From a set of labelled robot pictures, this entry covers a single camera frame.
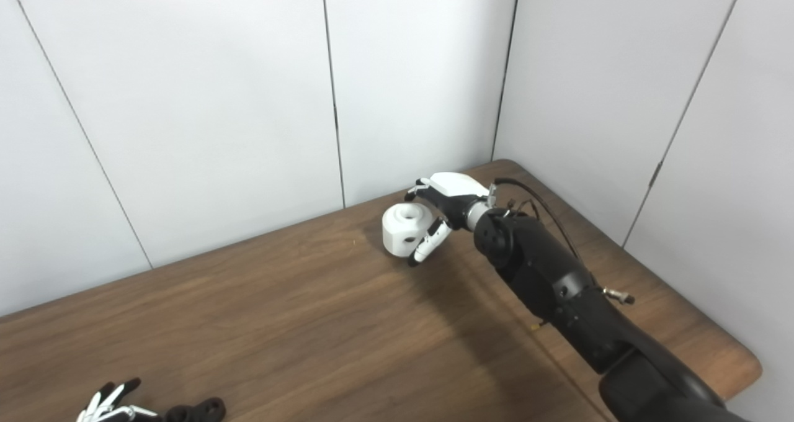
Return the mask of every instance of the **black mechanical part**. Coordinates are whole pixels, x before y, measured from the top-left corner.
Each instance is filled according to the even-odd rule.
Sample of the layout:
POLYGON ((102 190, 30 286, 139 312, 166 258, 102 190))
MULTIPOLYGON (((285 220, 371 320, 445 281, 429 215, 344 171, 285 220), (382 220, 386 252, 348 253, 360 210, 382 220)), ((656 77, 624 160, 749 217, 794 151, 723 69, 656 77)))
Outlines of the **black mechanical part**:
POLYGON ((712 420, 686 419, 684 413, 646 419, 647 408, 658 413, 662 403, 669 411, 706 408, 698 414, 723 417, 715 421, 742 420, 724 410, 722 399, 697 374, 624 317, 538 219, 489 210, 474 229, 474 245, 530 312, 552 323, 596 373, 605 374, 602 397, 621 422, 712 420))
POLYGON ((165 422, 221 422, 226 405, 218 397, 210 397, 195 405, 177 405, 165 413, 165 422))
MULTIPOLYGON (((421 181, 416 181, 416 184, 419 186, 424 185, 421 181)), ((417 189, 414 193, 409 192, 405 195, 405 201, 410 202, 416 197, 427 200, 439 212, 442 212, 442 215, 446 216, 447 224, 453 230, 467 228, 466 212, 468 212, 474 202, 485 201, 484 197, 473 194, 449 197, 438 192, 433 187, 417 189)))
POLYGON ((747 422, 725 408, 681 396, 642 354, 635 351, 599 382, 601 399, 618 420, 631 422, 747 422))

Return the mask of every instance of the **metal connector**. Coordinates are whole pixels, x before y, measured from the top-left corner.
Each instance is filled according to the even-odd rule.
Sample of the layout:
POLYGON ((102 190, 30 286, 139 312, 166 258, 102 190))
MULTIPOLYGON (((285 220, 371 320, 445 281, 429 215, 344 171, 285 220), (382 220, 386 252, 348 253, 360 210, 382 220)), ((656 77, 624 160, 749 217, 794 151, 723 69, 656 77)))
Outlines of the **metal connector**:
POLYGON ((601 289, 601 292, 604 293, 605 297, 610 298, 611 300, 616 300, 621 304, 635 303, 635 298, 626 292, 619 292, 618 290, 607 289, 606 287, 601 289))

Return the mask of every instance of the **wall seam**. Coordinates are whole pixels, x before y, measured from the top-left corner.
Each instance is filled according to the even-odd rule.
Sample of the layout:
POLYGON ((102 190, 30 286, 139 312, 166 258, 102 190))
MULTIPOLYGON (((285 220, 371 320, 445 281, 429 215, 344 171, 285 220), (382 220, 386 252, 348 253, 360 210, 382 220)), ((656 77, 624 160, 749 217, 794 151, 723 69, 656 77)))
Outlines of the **wall seam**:
POLYGON ((71 103, 71 99, 69 99, 69 95, 66 93, 66 89, 63 88, 63 83, 60 81, 60 77, 55 70, 55 67, 52 65, 52 61, 47 54, 45 47, 43 46, 42 40, 39 38, 39 35, 36 33, 36 29, 33 27, 33 23, 30 21, 30 17, 28 17, 28 12, 25 11, 25 6, 22 5, 22 0, 16 0, 19 6, 20 11, 22 11, 23 17, 25 17, 25 22, 28 23, 28 28, 30 29, 34 38, 36 38, 36 43, 39 46, 39 49, 42 50, 42 55, 45 57, 47 61, 47 65, 52 73, 52 76, 55 78, 58 88, 63 95, 63 98, 66 99, 66 103, 69 106, 69 110, 71 110, 71 114, 74 117, 74 120, 77 122, 77 125, 80 128, 80 131, 83 133, 83 137, 86 139, 88 147, 91 149, 91 153, 94 154, 94 159, 96 159, 97 164, 99 165, 99 169, 102 171, 102 175, 105 177, 105 181, 107 181, 108 186, 110 187, 110 191, 113 192, 114 198, 116 198, 116 203, 118 207, 122 210, 122 215, 124 215, 124 219, 127 221, 127 225, 130 226, 131 231, 133 232, 133 236, 135 236, 135 240, 138 243, 138 246, 141 248, 141 252, 144 254, 144 258, 146 258, 146 262, 149 265, 150 269, 153 269, 154 266, 151 264, 151 260, 148 257, 148 253, 141 242, 141 238, 138 236, 135 227, 133 226, 133 222, 130 221, 130 216, 127 214, 127 210, 125 210, 124 205, 122 204, 122 200, 119 198, 118 193, 116 192, 116 188, 113 187, 113 184, 110 181, 110 176, 107 175, 107 171, 105 170, 105 166, 102 165, 102 161, 99 159, 99 155, 97 155, 97 151, 94 148, 94 145, 91 143, 91 139, 88 137, 88 133, 86 132, 85 127, 83 126, 82 120, 80 120, 79 116, 77 115, 77 111, 74 109, 74 105, 71 103))
POLYGON ((684 117, 686 117, 686 114, 689 111, 689 105, 692 105, 692 99, 693 99, 693 97, 695 97, 695 93, 697 93, 697 89, 700 86, 700 81, 703 80, 703 75, 706 73, 706 69, 708 68, 708 64, 711 63, 711 58, 714 55, 714 51, 717 49, 717 45, 720 43, 720 38, 723 37, 723 32, 725 31, 725 27, 727 26, 728 21, 731 18, 731 14, 733 14, 733 12, 734 12, 734 8, 736 7, 737 1, 738 0, 732 0, 731 1, 731 6, 728 8, 728 12, 725 15, 725 19, 723 19, 722 26, 720 26, 720 31, 717 32, 717 37, 714 39, 714 43, 712 43, 711 49, 708 52, 708 55, 706 57, 706 62, 703 64, 703 68, 700 69, 700 74, 698 74, 698 77, 695 80, 695 85, 692 86, 692 91, 689 93, 689 98, 687 99, 686 104, 684 104, 684 109, 683 109, 683 111, 681 111, 681 115, 678 118, 678 122, 676 123, 676 127, 672 131, 672 135, 670 136, 670 140, 667 142, 667 147, 664 148, 664 153, 661 155, 661 160, 659 161, 659 163, 655 167, 655 171, 653 173, 651 181, 648 184, 648 189, 646 190, 645 196, 643 196, 643 201, 640 202, 640 206, 639 206, 639 208, 637 210, 635 218, 631 222, 631 226, 629 227, 629 230, 626 233, 626 238, 623 239, 623 244, 621 244, 621 247, 623 249, 626 248, 626 244, 629 241, 629 236, 631 236, 631 233, 635 229, 635 225, 637 225, 637 221, 640 218, 640 213, 643 212, 643 207, 645 206, 646 201, 648 200, 648 196, 650 195, 650 190, 651 190, 651 188, 653 188, 653 184, 655 184, 655 180, 656 180, 658 174, 661 172, 661 168, 662 168, 662 166, 664 164, 664 160, 667 158, 667 154, 670 152, 670 148, 672 147, 672 142, 674 142, 674 140, 676 139, 676 136, 678 136, 678 130, 680 130, 680 128, 681 128, 681 123, 684 122, 684 117))
POLYGON ((337 114, 337 89, 334 84, 334 61, 331 58, 331 34, 328 28, 328 4, 323 0, 323 17, 326 20, 326 45, 328 47, 328 71, 331 77, 331 100, 334 102, 334 129, 337 134, 337 158, 339 161, 339 186, 342 190, 342 208, 347 207, 345 200, 345 174, 342 172, 342 149, 339 138, 339 115, 337 114))
POLYGON ((510 48, 513 46, 513 31, 515 29, 515 15, 519 10, 519 0, 513 5, 513 20, 510 23, 510 37, 507 39, 507 55, 504 59, 504 74, 502 75, 502 91, 499 93, 499 108, 496 111, 496 125, 494 126, 494 142, 491 145, 491 161, 496 155, 496 136, 499 134, 499 119, 502 117, 502 101, 504 100, 504 86, 507 83, 507 67, 510 63, 510 48))

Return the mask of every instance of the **white wall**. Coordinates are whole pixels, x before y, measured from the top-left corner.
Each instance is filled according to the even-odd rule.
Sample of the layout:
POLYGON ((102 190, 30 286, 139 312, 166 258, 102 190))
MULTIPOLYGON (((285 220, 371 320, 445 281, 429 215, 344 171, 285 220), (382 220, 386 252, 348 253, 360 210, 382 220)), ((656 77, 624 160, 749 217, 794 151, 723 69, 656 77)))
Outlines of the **white wall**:
POLYGON ((341 208, 323 0, 21 0, 155 266, 341 208))
POLYGON ((515 0, 327 0, 347 204, 491 159, 515 0))
POLYGON ((738 0, 627 250, 754 351, 729 407, 794 413, 794 1, 738 0))
POLYGON ((519 0, 496 158, 623 243, 732 0, 519 0))
POLYGON ((0 0, 0 315, 148 269, 16 0, 0 0))

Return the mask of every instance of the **white cylindrical object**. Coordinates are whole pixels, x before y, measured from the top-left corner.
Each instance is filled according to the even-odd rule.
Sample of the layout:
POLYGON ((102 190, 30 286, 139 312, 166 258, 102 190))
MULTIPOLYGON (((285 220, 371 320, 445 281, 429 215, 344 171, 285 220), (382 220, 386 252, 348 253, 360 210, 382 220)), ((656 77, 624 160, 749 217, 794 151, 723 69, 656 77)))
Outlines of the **white cylindrical object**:
POLYGON ((389 253, 407 258, 433 223, 433 213, 420 204, 396 204, 383 213, 383 246, 389 253))

